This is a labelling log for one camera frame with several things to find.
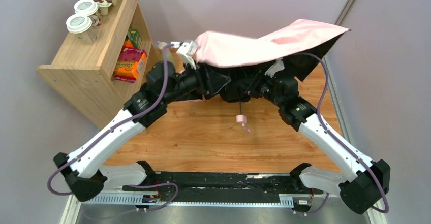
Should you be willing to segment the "pink folding umbrella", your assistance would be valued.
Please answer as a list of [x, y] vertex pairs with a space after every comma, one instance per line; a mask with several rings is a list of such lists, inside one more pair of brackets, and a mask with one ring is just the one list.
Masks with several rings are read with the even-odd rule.
[[283, 71], [294, 75], [297, 82], [304, 81], [347, 31], [307, 19], [298, 19], [260, 38], [206, 31], [194, 39], [199, 46], [194, 60], [196, 65], [228, 68], [231, 82], [217, 95], [228, 103], [246, 102], [245, 90], [259, 70], [265, 72], [282, 58]]

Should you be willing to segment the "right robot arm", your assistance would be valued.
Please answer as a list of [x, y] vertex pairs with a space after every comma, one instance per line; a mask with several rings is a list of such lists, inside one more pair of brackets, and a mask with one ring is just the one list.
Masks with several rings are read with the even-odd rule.
[[340, 169], [336, 173], [303, 163], [291, 172], [301, 185], [341, 197], [357, 214], [369, 209], [388, 213], [389, 164], [373, 160], [337, 133], [323, 118], [321, 104], [313, 106], [299, 95], [294, 75], [259, 71], [247, 87], [247, 94], [276, 105], [282, 121], [313, 141]]

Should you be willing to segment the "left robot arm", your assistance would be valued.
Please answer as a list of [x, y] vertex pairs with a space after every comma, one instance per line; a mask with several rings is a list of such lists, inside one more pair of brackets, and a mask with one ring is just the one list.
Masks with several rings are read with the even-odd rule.
[[85, 202], [109, 187], [149, 185], [153, 173], [145, 161], [120, 167], [106, 166], [105, 161], [165, 115], [169, 103], [210, 99], [230, 81], [228, 68], [201, 63], [178, 72], [171, 62], [156, 63], [141, 88], [100, 132], [74, 152], [54, 157], [71, 194]]

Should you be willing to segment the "green squeeze bottle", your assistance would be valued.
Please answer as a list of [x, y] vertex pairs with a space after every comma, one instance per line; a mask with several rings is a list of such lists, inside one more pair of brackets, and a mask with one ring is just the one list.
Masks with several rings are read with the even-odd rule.
[[168, 62], [174, 63], [173, 55], [170, 51], [170, 48], [165, 48], [168, 45], [166, 42], [158, 41], [158, 49], [160, 50], [161, 56], [165, 54], [166, 60]]

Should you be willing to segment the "orange pink snack box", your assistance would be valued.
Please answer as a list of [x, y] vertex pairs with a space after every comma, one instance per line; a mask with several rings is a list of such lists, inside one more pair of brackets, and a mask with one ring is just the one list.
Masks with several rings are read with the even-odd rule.
[[135, 83], [146, 60], [145, 50], [123, 47], [113, 71], [113, 78], [118, 81]]

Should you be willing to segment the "green carton on shelf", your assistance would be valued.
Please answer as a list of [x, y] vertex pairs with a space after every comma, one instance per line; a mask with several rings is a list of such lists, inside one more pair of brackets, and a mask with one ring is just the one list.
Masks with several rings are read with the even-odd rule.
[[141, 42], [142, 42], [142, 39], [141, 39], [139, 30], [130, 29], [127, 33], [124, 46], [127, 48], [139, 49], [141, 46]]

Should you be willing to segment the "wooden shelf unit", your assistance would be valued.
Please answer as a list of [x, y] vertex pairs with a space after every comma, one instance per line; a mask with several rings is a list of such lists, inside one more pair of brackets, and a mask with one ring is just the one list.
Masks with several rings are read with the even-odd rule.
[[[112, 80], [112, 74], [129, 28], [139, 30], [141, 48], [148, 54], [135, 83]], [[159, 60], [139, 0], [118, 0], [96, 29], [97, 40], [83, 44], [68, 34], [49, 65], [36, 72], [55, 91], [102, 129], [145, 81]]]

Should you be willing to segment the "white lidded jar front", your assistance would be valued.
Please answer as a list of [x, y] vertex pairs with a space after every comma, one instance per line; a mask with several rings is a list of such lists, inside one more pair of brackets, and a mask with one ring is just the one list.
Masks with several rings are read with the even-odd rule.
[[74, 34], [81, 43], [93, 44], [97, 40], [92, 21], [87, 16], [79, 14], [71, 15], [66, 20], [66, 27], [68, 32]]

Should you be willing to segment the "white lidded jar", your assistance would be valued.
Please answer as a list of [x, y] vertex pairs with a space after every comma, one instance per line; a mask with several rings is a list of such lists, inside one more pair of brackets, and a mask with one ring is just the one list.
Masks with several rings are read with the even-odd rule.
[[76, 14], [84, 15], [90, 18], [92, 26], [99, 27], [101, 25], [101, 17], [98, 4], [93, 0], [79, 0], [74, 4]]
[[97, 40], [92, 21], [87, 16], [79, 14], [71, 15], [66, 20], [66, 27], [68, 32], [74, 34], [81, 43], [93, 44]]

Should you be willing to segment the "white lidded jar rear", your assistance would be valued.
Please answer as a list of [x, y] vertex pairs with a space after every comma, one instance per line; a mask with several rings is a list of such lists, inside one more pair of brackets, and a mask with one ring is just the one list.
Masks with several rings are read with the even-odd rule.
[[93, 0], [79, 0], [74, 4], [76, 14], [84, 15], [90, 18], [92, 26], [99, 27], [101, 25], [101, 17], [98, 4]]

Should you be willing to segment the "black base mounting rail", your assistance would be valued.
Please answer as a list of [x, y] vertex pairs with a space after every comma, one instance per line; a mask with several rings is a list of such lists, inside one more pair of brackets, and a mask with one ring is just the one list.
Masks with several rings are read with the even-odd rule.
[[282, 205], [309, 210], [316, 194], [289, 174], [158, 172], [142, 183], [157, 192], [160, 201], [187, 204]]

